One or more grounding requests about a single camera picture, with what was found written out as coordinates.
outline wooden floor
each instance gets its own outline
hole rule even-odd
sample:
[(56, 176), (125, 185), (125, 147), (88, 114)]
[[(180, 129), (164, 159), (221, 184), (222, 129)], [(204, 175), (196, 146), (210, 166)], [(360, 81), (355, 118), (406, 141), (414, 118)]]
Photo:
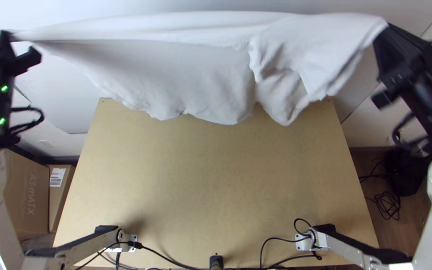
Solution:
[[(366, 176), (376, 165), (376, 162), (384, 156), (383, 151), (352, 151), (352, 160), (359, 176)], [(379, 166), (375, 173), (384, 172), (384, 166)], [(380, 178), (370, 178), (361, 187), (365, 197), (373, 198), (375, 194), (390, 191), (386, 181)], [(426, 217), (429, 212), (430, 202), (426, 195), (426, 185), (423, 184), (418, 192), (410, 197), (401, 198), (401, 210), (399, 221), (390, 219), (385, 220), (379, 213), (374, 202), (366, 200), (369, 213), (371, 215), (374, 230), (380, 248), (398, 250), (408, 255), (414, 255), (418, 241), (423, 232)], [(83, 270), (107, 270), (103, 267), (84, 267)], [(297, 267), (295, 269), (321, 270), (324, 267)], [(358, 270), (356, 265), (328, 265), (329, 270)]]

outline white towel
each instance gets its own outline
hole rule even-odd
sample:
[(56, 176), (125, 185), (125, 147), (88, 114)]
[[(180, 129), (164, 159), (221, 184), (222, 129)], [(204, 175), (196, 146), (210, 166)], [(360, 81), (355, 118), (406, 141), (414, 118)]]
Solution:
[(310, 102), (335, 95), (386, 27), (355, 13), (217, 11), (69, 22), (15, 37), (159, 120), (191, 114), (233, 125), (259, 102), (287, 126)]

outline cardboard box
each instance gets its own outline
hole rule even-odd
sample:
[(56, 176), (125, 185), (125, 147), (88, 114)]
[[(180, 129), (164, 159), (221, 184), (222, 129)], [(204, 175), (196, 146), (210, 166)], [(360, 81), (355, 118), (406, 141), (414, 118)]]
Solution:
[(56, 233), (70, 190), (75, 168), (71, 165), (48, 165), (49, 178), (49, 231)]
[(10, 150), (6, 157), (4, 200), (20, 241), (48, 233), (50, 170)]

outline tan table surface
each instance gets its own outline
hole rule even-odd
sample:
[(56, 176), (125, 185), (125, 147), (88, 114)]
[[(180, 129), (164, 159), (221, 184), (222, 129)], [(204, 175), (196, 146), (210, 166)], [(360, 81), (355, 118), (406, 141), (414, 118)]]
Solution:
[[(218, 253), (225, 267), (259, 267), (264, 240), (294, 240), (293, 220), (303, 218), (312, 225), (335, 224), (340, 233), (377, 247), (333, 103), (310, 105), (289, 127), (260, 106), (253, 114), (233, 126), (190, 115), (159, 121), (102, 98), (55, 246), (98, 225), (120, 225), (143, 245), (190, 266), (207, 268)], [(295, 244), (273, 240), (264, 248), (263, 263), (301, 254)], [(322, 261), (284, 265), (348, 263), (334, 253), (321, 255)], [(147, 250), (123, 253), (120, 263), (176, 268)], [(99, 257), (90, 266), (110, 264)]]

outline wall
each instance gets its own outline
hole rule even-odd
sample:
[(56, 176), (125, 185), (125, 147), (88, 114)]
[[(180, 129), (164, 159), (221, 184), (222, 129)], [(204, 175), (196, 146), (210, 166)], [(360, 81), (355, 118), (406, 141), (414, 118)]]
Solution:
[[(423, 34), (423, 38), (432, 40), (432, 25)], [(392, 145), (393, 141), (389, 136), (408, 112), (409, 108), (402, 99), (379, 111), (371, 99), (366, 98), (341, 124), (348, 145), (350, 147)], [(425, 131), (417, 120), (413, 120), (401, 134), (405, 139), (411, 140), (425, 134)]]
[[(420, 35), (432, 23), (432, 1), (424, 0), (0, 0), (0, 29), (30, 29), (76, 20), (183, 11), (271, 11), (301, 14), (358, 12), (382, 16)], [(17, 52), (28, 44), (15, 43)], [(43, 51), (43, 63), (16, 80), (33, 106), (41, 107), (47, 122), (23, 134), (24, 147), (46, 155), (79, 155), (84, 133), (102, 94), (68, 62)], [(372, 49), (351, 81), (335, 100), (344, 120), (374, 88), (376, 63)], [(47, 141), (54, 147), (46, 147)]]

